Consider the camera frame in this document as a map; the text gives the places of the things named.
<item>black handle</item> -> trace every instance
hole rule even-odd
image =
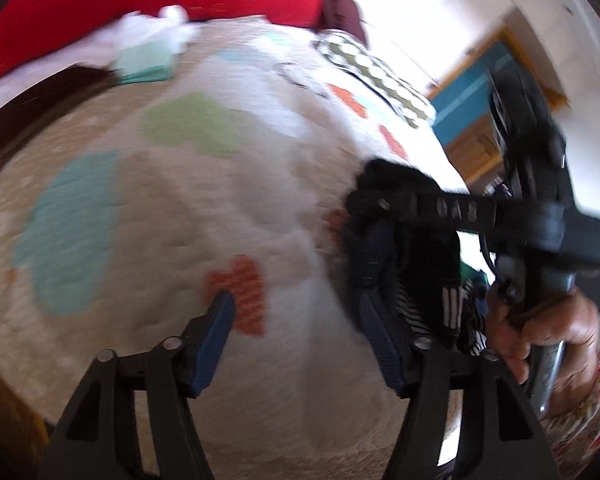
[[[526,269],[525,310],[530,310],[543,301],[569,292],[575,284],[575,274],[547,267]],[[560,341],[552,346],[533,346],[529,355],[529,379],[524,388],[537,416],[543,416],[549,407],[549,398],[566,343]]]

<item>orange patch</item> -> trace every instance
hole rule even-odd
[[[336,94],[340,100],[349,108],[351,108],[357,115],[363,119],[366,119],[366,108],[355,100],[353,94],[349,92],[349,90],[345,90],[344,88],[340,88],[336,85],[329,85],[329,88],[331,88],[331,91]]]
[[[340,231],[344,222],[349,218],[349,214],[344,209],[332,209],[324,217],[327,225],[329,226],[329,232],[331,239],[336,246],[340,246]]]
[[[389,145],[389,148],[391,148],[391,151],[394,152],[395,155],[399,156],[400,158],[403,158],[404,160],[409,160],[409,157],[404,151],[404,148],[402,147],[400,142],[395,140],[395,137],[389,130],[387,130],[384,126],[380,126],[380,133],[382,134],[384,140],[386,140],[386,143]]]
[[[209,272],[205,282],[205,301],[210,303],[222,288],[235,297],[233,328],[246,335],[264,336],[264,286],[256,262],[240,254],[234,259],[229,272]]]

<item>metal screw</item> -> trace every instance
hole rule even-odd
[[[419,337],[413,344],[420,350],[429,350],[429,348],[431,348],[431,343],[432,341],[429,337]]]
[[[175,350],[176,348],[180,348],[182,344],[182,340],[179,337],[168,337],[162,343],[167,350]]]
[[[100,361],[101,363],[106,363],[108,361],[111,361],[113,359],[113,356],[115,355],[113,350],[100,350],[97,354],[96,354],[96,359],[98,361]]]
[[[480,355],[487,359],[487,361],[496,362],[499,359],[498,354],[493,350],[483,350]]]

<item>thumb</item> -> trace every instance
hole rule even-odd
[[[579,291],[556,301],[522,327],[522,337],[537,346],[560,341],[576,346],[595,344],[597,335],[598,309]]]

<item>maroon fabric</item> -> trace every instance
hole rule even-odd
[[[367,46],[366,34],[360,22],[360,10],[354,0],[324,0],[322,28],[344,30]]]

